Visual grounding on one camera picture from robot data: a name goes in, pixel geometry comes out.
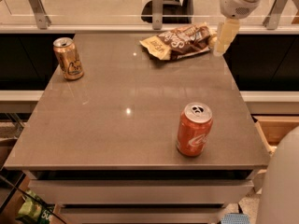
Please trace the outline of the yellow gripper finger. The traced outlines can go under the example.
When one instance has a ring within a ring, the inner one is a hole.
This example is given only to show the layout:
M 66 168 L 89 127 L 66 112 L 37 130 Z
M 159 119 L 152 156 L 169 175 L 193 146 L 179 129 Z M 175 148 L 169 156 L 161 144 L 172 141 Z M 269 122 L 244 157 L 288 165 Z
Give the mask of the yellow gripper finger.
M 223 55 L 234 41 L 240 29 L 240 21 L 226 18 L 221 21 L 217 29 L 217 40 L 214 45 L 213 54 L 215 56 Z

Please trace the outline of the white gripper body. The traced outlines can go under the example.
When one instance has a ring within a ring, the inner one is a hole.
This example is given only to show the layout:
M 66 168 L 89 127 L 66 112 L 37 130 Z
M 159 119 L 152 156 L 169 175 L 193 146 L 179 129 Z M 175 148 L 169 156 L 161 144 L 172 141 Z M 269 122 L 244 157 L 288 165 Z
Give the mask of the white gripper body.
M 221 14 L 228 19 L 245 19 L 258 5 L 247 0 L 220 0 Z

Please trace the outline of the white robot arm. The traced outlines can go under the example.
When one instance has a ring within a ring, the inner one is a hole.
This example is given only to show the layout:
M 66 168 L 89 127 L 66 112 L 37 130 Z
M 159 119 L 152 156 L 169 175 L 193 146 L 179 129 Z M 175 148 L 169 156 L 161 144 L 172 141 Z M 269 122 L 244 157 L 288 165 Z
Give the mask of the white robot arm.
M 299 8 L 299 0 L 292 0 Z M 222 55 L 260 0 L 220 0 L 225 21 L 218 25 L 213 52 Z M 278 144 L 263 180 L 256 224 L 299 224 L 299 127 Z

